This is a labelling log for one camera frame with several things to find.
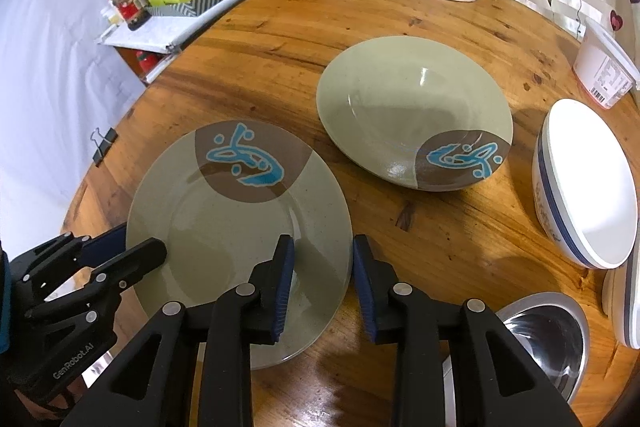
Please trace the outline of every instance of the white bowl with blue stripe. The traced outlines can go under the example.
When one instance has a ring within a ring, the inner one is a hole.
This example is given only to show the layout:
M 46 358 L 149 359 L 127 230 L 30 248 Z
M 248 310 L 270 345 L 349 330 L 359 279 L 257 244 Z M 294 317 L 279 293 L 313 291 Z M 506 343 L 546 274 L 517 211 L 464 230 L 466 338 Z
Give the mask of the white bowl with blue stripe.
M 602 309 L 611 319 L 616 340 L 640 349 L 640 230 L 622 266 L 609 270 L 602 287 Z
M 607 124 L 575 100 L 546 115 L 533 158 L 538 219 L 574 263 L 613 269 L 629 257 L 638 229 L 636 186 Z

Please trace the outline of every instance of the stainless steel bowl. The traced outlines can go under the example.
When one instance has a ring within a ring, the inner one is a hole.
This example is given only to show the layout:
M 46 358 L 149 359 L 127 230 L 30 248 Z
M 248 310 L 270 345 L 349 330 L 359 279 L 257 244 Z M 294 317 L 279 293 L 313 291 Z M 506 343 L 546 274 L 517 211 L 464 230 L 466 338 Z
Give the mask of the stainless steel bowl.
M 574 399 L 589 358 L 589 327 L 568 295 L 536 293 L 497 312 L 568 403 Z M 451 358 L 442 364 L 447 427 L 456 427 Z

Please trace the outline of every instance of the small jar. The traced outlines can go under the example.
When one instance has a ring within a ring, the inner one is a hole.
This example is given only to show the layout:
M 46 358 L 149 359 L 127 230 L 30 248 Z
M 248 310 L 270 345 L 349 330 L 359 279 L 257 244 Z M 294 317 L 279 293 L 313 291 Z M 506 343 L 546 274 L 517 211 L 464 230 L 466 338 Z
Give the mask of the small jar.
M 110 0 L 122 15 L 131 31 L 135 31 L 151 19 L 151 14 L 142 6 L 140 0 Z

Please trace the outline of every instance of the wooden table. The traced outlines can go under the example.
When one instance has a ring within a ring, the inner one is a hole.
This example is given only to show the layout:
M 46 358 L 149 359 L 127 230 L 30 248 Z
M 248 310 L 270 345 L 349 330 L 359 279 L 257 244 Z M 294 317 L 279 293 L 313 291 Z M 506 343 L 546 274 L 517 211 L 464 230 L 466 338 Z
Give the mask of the wooden table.
M 388 35 L 448 44 L 502 87 L 513 112 L 513 148 L 492 178 L 459 192 L 418 192 L 365 172 L 329 140 L 316 113 L 322 70 L 346 48 Z M 513 0 L 247 0 L 189 46 L 126 114 L 106 160 L 82 182 L 65 230 L 97 235 L 126 220 L 146 170 L 185 133 L 235 118 L 277 124 L 328 163 L 353 232 L 369 234 L 401 280 L 452 303 L 481 298 L 494 311 L 536 292 L 575 298 L 589 321 L 591 352 L 574 409 L 584 427 L 593 427 L 624 388 L 636 352 L 616 344 L 601 311 L 604 272 L 569 263 L 546 238 L 531 186 L 533 147 L 551 105 L 569 97 L 594 107 L 571 70 L 577 49 L 570 35 Z M 639 118 L 631 96 L 597 112 L 639 180 Z M 118 314 L 122 342 L 143 317 L 127 296 Z M 350 290 L 312 347 L 254 372 L 255 424 L 386 426 L 393 372 L 394 348 L 365 340 Z

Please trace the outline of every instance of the binder clip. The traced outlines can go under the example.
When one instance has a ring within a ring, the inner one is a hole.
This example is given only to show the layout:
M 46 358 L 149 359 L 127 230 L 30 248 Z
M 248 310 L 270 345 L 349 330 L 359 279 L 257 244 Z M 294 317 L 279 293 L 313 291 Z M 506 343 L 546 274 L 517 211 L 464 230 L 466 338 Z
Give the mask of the binder clip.
M 99 144 L 95 139 L 96 134 L 100 138 L 102 138 L 102 141 Z M 118 133 L 115 132 L 113 127 L 109 128 L 109 130 L 107 131 L 107 136 L 102 136 L 102 134 L 100 134 L 99 127 L 96 127 L 94 131 L 91 133 L 90 139 L 92 142 L 95 143 L 95 146 L 98 148 L 97 151 L 94 153 L 94 164 L 96 167 L 100 165 L 100 163 L 102 163 L 102 160 L 104 160 L 104 156 L 107 154 L 107 151 L 113 145 L 113 142 L 116 141 L 117 137 L 118 137 Z

